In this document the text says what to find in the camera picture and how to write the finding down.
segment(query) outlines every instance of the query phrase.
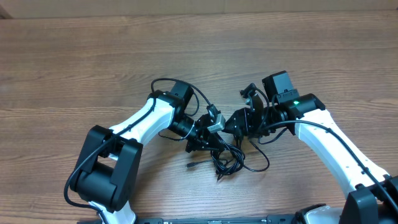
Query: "light brown wooden surface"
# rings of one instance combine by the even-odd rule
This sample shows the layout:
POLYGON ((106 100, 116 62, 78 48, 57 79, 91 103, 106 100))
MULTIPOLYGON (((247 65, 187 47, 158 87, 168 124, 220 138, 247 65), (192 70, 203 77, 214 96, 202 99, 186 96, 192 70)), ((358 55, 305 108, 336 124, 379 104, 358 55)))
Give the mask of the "light brown wooden surface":
MULTIPOLYGON (((302 95, 316 94, 365 155, 397 175, 397 37, 397 11, 1 20, 0 222, 95 217, 62 195, 85 136, 130 117, 158 77, 196 85, 228 119, 244 106, 238 90, 287 70, 302 95)), ((243 148, 247 165, 265 165, 243 148)), ((184 149, 158 137, 145 147, 131 197, 139 216, 260 217, 343 205, 332 175, 290 134, 261 147, 268 171, 219 182, 211 164, 185 167, 208 153, 184 149)))
POLYGON ((394 10, 398 0, 0 0, 15 19, 394 10))

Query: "wooden tabletop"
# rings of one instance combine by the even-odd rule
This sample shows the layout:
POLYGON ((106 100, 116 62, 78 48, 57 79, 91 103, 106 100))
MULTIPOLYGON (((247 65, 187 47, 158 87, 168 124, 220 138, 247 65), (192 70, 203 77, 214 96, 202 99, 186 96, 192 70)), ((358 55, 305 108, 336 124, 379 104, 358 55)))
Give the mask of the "wooden tabletop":
MULTIPOLYGON (((228 119, 244 106, 238 90, 281 70, 300 94, 326 104, 365 155, 398 175, 397 11, 0 20, 0 222, 95 218, 64 201, 65 181, 88 130, 134 114, 153 79, 196 85, 228 119)), ((144 148, 130 199, 138 216, 261 217, 344 204, 321 160, 289 133, 261 147, 269 170, 218 182, 210 163, 186 168, 210 155, 188 154, 185 144, 155 137, 144 148)), ((265 166, 247 141, 243 150, 246 165, 265 166)))

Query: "wooden table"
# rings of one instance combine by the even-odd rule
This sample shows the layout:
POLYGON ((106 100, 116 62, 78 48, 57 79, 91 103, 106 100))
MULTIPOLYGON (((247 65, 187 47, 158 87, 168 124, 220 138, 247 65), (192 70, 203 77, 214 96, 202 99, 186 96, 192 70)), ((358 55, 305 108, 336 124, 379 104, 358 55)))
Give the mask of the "wooden table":
MULTIPOLYGON (((153 79, 196 85, 228 119, 244 106, 238 90, 281 70, 302 95, 326 104, 365 155, 398 174, 397 11, 0 20, 0 222, 94 218, 64 201, 65 181, 88 130, 130 117, 153 79)), ((243 148, 247 165, 265 166, 247 142, 243 148)), ((185 167, 208 153, 184 149, 159 137, 145 147, 130 200, 137 215, 260 217, 345 201, 291 134, 261 147, 269 170, 219 182, 212 164, 185 167)))

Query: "robotic arm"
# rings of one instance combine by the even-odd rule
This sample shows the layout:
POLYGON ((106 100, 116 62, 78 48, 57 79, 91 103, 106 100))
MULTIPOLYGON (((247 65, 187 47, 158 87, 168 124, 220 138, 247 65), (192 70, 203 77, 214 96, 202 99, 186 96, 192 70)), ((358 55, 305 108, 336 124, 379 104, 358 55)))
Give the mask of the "robotic arm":
POLYGON ((277 128, 286 127, 315 151, 347 198, 344 210, 311 207, 301 215, 294 215, 292 221, 378 223, 380 215, 375 197, 394 209, 394 203, 398 201, 398 179, 391 178, 384 169, 370 161, 344 135, 315 95, 299 96, 285 71, 273 74, 262 82, 268 97, 253 83, 250 84, 240 91, 245 104, 250 107, 235 111, 227 122, 210 103, 208 114, 198 121, 187 116, 185 108, 193 95, 193 88, 188 83, 176 82, 171 91, 152 90, 146 105, 126 121, 109 129, 95 126, 89 131, 75 167, 76 175, 70 177, 70 188, 102 211, 104 223, 133 224, 136 216, 128 198, 134 188, 142 148, 159 131, 168 128, 181 139, 188 140, 187 152, 222 152, 226 145, 220 140, 218 131, 233 134, 235 139, 242 140, 243 136, 259 138, 274 133, 277 128), (256 92, 263 95, 266 108, 256 92), (339 136, 354 155, 331 133, 339 136), (104 149, 90 157, 101 146, 104 149), (98 156, 117 160, 115 168, 98 162, 98 156))

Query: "wood grain surface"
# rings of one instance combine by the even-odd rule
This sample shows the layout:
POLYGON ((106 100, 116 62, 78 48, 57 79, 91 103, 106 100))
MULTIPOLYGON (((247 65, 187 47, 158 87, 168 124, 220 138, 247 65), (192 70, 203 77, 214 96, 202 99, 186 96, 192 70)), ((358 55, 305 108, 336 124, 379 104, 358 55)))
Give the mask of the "wood grain surface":
MULTIPOLYGON (((95 218, 64 201, 65 181, 88 130, 139 110, 153 79, 196 85, 228 119, 244 106, 238 90, 281 70, 302 95, 326 104, 365 155, 398 175, 397 11, 1 20, 0 222, 95 218)), ((248 166, 265 166, 247 142, 243 148, 248 166)), ((138 216, 260 217, 345 201, 291 134, 261 147, 269 170, 219 182, 212 164, 185 167, 208 153, 184 149, 159 137, 145 147, 130 200, 138 216)))

